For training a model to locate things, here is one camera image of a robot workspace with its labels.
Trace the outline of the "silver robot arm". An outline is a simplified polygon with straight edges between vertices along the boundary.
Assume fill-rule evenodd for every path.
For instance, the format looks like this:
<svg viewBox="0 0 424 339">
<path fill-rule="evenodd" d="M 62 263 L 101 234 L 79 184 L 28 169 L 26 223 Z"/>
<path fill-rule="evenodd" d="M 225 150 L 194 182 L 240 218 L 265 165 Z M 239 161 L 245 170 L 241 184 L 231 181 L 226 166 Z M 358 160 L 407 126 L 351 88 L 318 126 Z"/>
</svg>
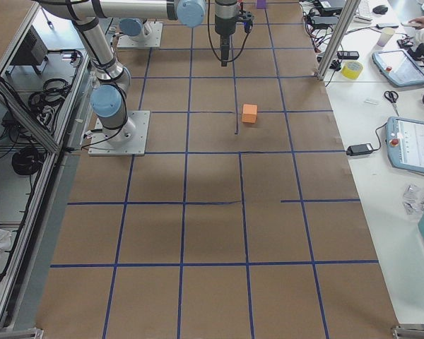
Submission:
<svg viewBox="0 0 424 339">
<path fill-rule="evenodd" d="M 175 14 L 179 21 L 189 28 L 195 28 L 204 20 L 210 30 L 210 1 L 180 1 Z M 237 26 L 243 25 L 245 36 L 252 32 L 254 16 L 244 9 L 242 1 L 216 1 L 214 6 L 214 31 L 219 36 L 219 51 L 213 47 L 211 36 L 208 36 L 210 48 L 222 67 L 234 62 L 241 55 L 230 57 L 230 41 Z M 142 41 L 152 35 L 152 23 L 142 18 L 121 18 L 120 33 L 133 41 Z"/>
<path fill-rule="evenodd" d="M 116 52 L 100 27 L 101 18 L 154 18 L 178 20 L 195 28 L 206 13 L 204 1 L 39 1 L 52 15 L 70 20 L 95 67 L 99 82 L 90 97 L 94 113 L 102 124 L 104 140 L 94 145 L 128 145 L 136 126 L 126 108 L 130 86 L 129 70 L 119 62 Z"/>
</svg>

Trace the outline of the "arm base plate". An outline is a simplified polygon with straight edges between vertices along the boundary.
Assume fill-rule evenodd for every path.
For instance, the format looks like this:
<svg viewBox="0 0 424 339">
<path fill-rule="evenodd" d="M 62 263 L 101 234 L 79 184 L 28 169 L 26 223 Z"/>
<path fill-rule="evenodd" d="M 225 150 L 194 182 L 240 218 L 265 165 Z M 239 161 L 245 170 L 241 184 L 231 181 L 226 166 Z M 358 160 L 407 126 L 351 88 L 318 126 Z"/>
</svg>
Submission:
<svg viewBox="0 0 424 339">
<path fill-rule="evenodd" d="M 116 136 L 112 137 L 115 131 L 107 129 L 93 134 L 93 145 L 88 149 L 90 156 L 145 155 L 151 113 L 128 111 L 127 114 L 127 123 Z"/>
<path fill-rule="evenodd" d="M 136 21 L 134 26 L 139 27 L 139 34 L 126 35 L 126 32 L 131 32 L 131 30 L 125 29 L 118 39 L 118 49 L 149 49 L 160 46 L 163 31 L 161 22 L 146 21 L 145 23 L 140 23 Z"/>
</svg>

